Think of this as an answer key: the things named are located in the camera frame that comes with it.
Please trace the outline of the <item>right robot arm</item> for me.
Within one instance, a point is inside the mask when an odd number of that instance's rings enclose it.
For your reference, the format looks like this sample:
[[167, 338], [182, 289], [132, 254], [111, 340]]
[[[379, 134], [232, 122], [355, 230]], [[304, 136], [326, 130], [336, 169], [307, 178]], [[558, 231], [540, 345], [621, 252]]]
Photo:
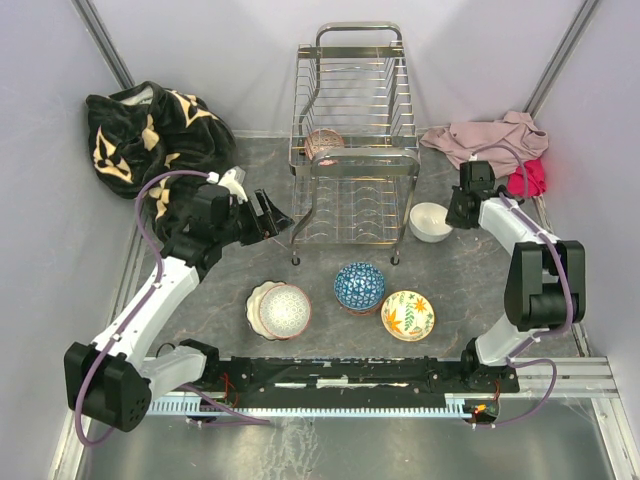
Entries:
[[510, 254], [503, 295], [504, 313], [461, 355], [460, 382], [481, 391], [532, 344], [562, 335], [582, 321], [586, 311], [586, 253], [574, 240], [562, 240], [538, 225], [495, 186], [486, 161], [459, 167], [446, 223], [457, 229], [482, 229]]

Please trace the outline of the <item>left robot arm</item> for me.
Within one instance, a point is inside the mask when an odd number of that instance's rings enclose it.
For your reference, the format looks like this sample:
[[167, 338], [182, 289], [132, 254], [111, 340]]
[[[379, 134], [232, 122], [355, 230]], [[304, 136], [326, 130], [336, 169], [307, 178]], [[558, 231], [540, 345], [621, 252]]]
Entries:
[[173, 312], [220, 261], [226, 246], [253, 245], [291, 227], [263, 190], [257, 203], [241, 187], [206, 184], [185, 209], [160, 252], [160, 263], [120, 315], [88, 344], [64, 355], [67, 400], [75, 422], [84, 417], [129, 432], [151, 403], [194, 384], [209, 390], [221, 380], [217, 348], [188, 339], [168, 354], [146, 354]]

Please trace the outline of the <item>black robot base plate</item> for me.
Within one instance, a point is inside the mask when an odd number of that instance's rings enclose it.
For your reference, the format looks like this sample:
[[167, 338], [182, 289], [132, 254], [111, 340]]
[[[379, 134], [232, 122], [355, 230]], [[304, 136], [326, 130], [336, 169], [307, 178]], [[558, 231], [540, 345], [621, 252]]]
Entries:
[[233, 357], [192, 384], [233, 407], [442, 407], [446, 394], [517, 393], [508, 366], [431, 357], [293, 359]]

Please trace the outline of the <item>red patterned bowl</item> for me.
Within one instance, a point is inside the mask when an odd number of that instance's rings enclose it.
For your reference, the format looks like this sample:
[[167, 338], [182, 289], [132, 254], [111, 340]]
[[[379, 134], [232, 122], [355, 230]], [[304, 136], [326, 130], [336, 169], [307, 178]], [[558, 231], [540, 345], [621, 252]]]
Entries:
[[307, 164], [311, 164], [314, 156], [326, 150], [344, 148], [343, 137], [335, 130], [320, 128], [311, 132], [303, 142], [303, 150]]

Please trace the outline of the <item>plain white bowl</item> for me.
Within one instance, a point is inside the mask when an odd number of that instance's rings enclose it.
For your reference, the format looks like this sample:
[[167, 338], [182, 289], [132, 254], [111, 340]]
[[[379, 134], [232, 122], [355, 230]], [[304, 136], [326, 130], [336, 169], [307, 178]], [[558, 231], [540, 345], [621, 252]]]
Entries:
[[425, 243], [439, 243], [453, 231], [446, 223], [448, 210], [439, 204], [421, 202], [411, 208], [409, 226], [413, 235]]

